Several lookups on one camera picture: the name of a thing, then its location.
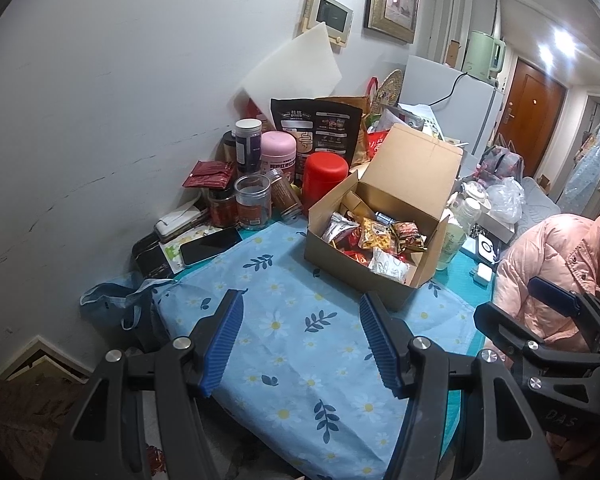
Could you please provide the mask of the white plastic bag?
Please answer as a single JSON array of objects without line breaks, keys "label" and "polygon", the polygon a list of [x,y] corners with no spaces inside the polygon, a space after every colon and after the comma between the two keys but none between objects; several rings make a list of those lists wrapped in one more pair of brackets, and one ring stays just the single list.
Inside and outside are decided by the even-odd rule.
[{"label": "white plastic bag", "polygon": [[526,202],[524,189],[514,177],[507,177],[486,189],[491,204],[490,214],[499,222],[516,224]]}]

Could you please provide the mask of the blue floral tablecloth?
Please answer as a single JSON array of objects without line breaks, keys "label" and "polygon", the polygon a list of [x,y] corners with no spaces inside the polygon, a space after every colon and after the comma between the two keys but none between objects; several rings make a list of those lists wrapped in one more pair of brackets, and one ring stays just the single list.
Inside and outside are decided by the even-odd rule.
[{"label": "blue floral tablecloth", "polygon": [[214,400],[309,478],[379,479],[406,405],[382,384],[360,296],[305,247],[306,222],[276,222],[152,296],[178,337],[239,290],[244,319]]}]

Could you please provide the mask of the wall intercom panel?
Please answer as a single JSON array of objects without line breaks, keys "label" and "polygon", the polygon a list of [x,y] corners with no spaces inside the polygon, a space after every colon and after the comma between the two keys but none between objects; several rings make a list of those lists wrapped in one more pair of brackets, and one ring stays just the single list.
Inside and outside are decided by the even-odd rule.
[{"label": "wall intercom panel", "polygon": [[330,44],[339,52],[347,47],[353,10],[337,0],[304,0],[297,36],[323,24]]}]

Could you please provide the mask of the dark red green snack bag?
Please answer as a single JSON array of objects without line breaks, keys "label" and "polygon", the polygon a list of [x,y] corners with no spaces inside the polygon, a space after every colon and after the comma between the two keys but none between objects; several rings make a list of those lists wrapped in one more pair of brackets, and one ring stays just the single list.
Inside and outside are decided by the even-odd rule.
[{"label": "dark red green snack bag", "polygon": [[419,232],[415,222],[396,221],[391,225],[392,232],[396,237],[396,249],[402,252],[426,252],[426,238]]}]

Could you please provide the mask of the red lidded canister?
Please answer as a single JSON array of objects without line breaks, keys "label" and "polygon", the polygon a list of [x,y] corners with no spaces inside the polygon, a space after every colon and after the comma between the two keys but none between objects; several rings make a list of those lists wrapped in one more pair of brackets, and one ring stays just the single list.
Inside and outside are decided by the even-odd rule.
[{"label": "red lidded canister", "polygon": [[302,207],[305,214],[349,174],[349,165],[340,155],[331,152],[311,154],[304,165]]}]

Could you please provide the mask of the white bread print bag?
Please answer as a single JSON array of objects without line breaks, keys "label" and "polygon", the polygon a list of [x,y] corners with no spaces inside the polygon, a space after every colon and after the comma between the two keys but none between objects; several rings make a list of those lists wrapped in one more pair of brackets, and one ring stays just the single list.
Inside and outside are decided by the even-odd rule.
[{"label": "white bread print bag", "polygon": [[405,283],[410,265],[399,258],[384,252],[378,247],[373,248],[372,260],[368,268],[375,274],[398,283]]}]

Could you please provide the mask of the white refrigerator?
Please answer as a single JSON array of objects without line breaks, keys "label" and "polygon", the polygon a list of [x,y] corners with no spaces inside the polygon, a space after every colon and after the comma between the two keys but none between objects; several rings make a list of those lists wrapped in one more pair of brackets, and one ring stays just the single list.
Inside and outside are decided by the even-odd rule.
[{"label": "white refrigerator", "polygon": [[429,106],[442,134],[465,143],[467,155],[482,155],[503,101],[492,84],[420,56],[407,59],[399,104]]}]

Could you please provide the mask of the dark purple jar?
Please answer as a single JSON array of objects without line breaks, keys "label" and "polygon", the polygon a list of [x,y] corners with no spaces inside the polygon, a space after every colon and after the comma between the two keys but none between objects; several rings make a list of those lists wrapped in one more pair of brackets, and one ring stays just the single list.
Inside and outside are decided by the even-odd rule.
[{"label": "dark purple jar", "polygon": [[262,122],[245,118],[235,122],[236,162],[240,174],[253,174],[260,168]]}]

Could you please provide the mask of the black snack pouch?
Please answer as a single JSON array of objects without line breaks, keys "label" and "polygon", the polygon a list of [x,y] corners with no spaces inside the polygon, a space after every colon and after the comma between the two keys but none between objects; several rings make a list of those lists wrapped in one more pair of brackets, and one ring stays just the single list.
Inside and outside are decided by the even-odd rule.
[{"label": "black snack pouch", "polygon": [[272,99],[278,131],[290,133],[297,143],[297,174],[314,153],[334,153],[352,164],[363,111],[349,104],[310,99]]}]

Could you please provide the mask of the person in pink jacket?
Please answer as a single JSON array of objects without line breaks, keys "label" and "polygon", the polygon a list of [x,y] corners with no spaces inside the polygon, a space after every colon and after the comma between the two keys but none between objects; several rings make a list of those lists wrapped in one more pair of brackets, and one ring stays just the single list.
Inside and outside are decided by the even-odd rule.
[{"label": "person in pink jacket", "polygon": [[600,298],[600,216],[555,214],[532,226],[501,258],[493,293],[497,307],[550,348],[585,351],[573,320],[531,297],[528,283],[536,276],[568,292]]}]

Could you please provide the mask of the clear jar brown label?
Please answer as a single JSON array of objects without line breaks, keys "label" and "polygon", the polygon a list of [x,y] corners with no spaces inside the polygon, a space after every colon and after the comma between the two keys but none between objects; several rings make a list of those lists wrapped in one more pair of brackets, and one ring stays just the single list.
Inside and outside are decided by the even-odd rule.
[{"label": "clear jar brown label", "polygon": [[279,212],[285,222],[291,222],[302,213],[298,195],[294,192],[286,174],[277,168],[266,172],[271,182],[271,200],[273,207]]}]

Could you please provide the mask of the brown wooden door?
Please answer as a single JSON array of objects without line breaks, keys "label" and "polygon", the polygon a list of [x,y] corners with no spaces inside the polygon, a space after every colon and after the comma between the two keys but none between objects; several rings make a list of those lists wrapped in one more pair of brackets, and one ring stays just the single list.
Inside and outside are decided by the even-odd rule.
[{"label": "brown wooden door", "polygon": [[525,177],[533,177],[542,162],[566,94],[567,88],[542,70],[516,62],[498,134],[524,161]]}]

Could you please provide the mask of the pink lidded jar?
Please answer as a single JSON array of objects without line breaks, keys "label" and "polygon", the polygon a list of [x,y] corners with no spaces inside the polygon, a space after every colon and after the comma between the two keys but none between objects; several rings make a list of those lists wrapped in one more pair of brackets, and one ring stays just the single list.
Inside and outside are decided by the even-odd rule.
[{"label": "pink lidded jar", "polygon": [[294,180],[296,166],[297,140],[285,131],[267,131],[261,136],[260,169],[283,171],[287,179]]}]

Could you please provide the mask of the yellow crackers clear bag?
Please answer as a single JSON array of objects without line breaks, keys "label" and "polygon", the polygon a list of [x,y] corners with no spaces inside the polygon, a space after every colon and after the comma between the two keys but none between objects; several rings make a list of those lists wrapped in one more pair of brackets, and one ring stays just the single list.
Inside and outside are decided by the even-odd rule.
[{"label": "yellow crackers clear bag", "polygon": [[396,253],[396,241],[391,230],[388,226],[370,218],[360,220],[358,247],[363,250],[377,248],[391,255]]}]

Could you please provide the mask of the blue cloth bag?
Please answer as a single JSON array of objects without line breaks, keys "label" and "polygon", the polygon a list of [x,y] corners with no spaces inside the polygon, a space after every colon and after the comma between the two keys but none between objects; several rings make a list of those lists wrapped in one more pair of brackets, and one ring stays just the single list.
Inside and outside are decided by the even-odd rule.
[{"label": "blue cloth bag", "polygon": [[154,352],[170,340],[158,304],[174,284],[173,278],[143,278],[137,272],[97,284],[79,299],[81,318],[90,322],[110,347]]}]

